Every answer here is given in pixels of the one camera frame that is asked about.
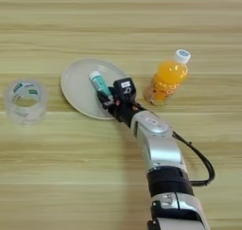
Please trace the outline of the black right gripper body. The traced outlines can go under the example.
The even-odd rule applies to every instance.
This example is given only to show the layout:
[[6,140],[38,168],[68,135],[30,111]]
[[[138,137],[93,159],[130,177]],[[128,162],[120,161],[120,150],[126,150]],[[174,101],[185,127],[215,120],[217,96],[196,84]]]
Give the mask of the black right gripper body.
[[125,123],[128,127],[131,125],[133,117],[145,110],[135,97],[129,97],[127,100],[122,100],[120,97],[109,97],[112,101],[112,106],[107,110],[117,121]]

